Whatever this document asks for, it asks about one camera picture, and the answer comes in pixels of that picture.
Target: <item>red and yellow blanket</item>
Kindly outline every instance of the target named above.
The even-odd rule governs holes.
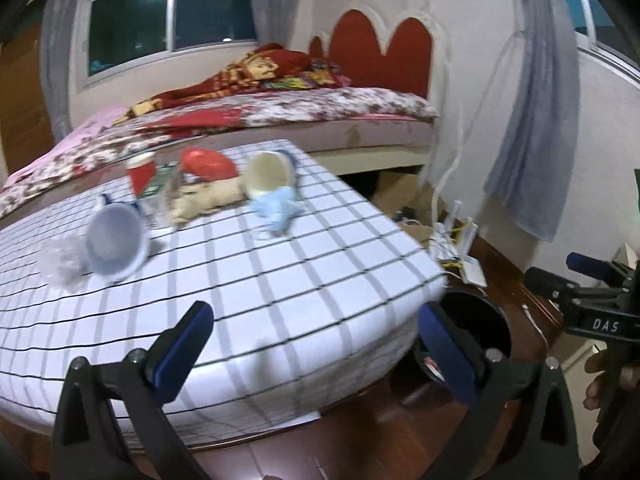
[[[235,94],[266,90],[311,90],[345,86],[336,65],[277,43],[260,46],[202,83],[169,90],[134,105],[115,124],[155,110],[166,110]]]

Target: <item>window frame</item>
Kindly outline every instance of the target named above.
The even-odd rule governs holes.
[[[576,31],[575,39],[578,50],[593,56],[599,63],[613,69],[618,75],[640,88],[640,68],[638,65],[613,47],[598,41],[591,3],[589,0],[580,0],[580,4],[587,34]]]
[[[76,84],[79,89],[86,89],[101,83],[106,79],[117,76],[127,70],[154,63],[163,59],[171,59],[184,54],[193,54],[207,50],[217,50],[221,48],[233,48],[238,46],[257,46],[256,40],[237,40],[217,43],[207,43],[198,46],[175,49],[175,6],[176,0],[167,0],[166,13],[166,43],[165,50],[149,54],[148,56],[132,59],[119,65],[113,66],[97,74],[89,74],[89,31],[93,2],[96,0],[79,0],[78,9],[76,10],[76,23],[78,30],[76,33]]]

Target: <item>hand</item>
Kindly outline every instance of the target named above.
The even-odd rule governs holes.
[[[604,368],[604,358],[606,350],[598,352],[587,359],[584,364],[584,371],[588,374],[601,372]],[[582,405],[587,410],[597,410],[600,407],[600,394],[604,386],[606,372],[597,376],[587,387],[586,399]],[[620,387],[623,390],[635,390],[640,383],[640,363],[625,365],[620,372]]]

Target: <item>headboard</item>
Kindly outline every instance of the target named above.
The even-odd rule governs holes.
[[[353,86],[382,87],[427,97],[429,91],[433,38],[420,20],[402,21],[382,54],[380,41],[368,17],[359,10],[345,12],[324,52],[315,36],[309,54],[340,65]]]

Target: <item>table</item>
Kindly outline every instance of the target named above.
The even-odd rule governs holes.
[[[411,346],[415,314],[446,279],[412,238],[286,140],[223,150],[241,169],[260,150],[298,162],[305,212],[286,237],[260,240],[247,204],[152,232],[129,279],[90,275],[78,290],[43,283],[43,240],[82,234],[95,197],[131,200],[126,178],[41,209],[0,232],[0,410],[50,428],[70,361],[148,348],[195,300],[214,309],[211,338],[164,411],[188,444],[268,430],[382,377]],[[114,410],[137,440],[124,405]]]

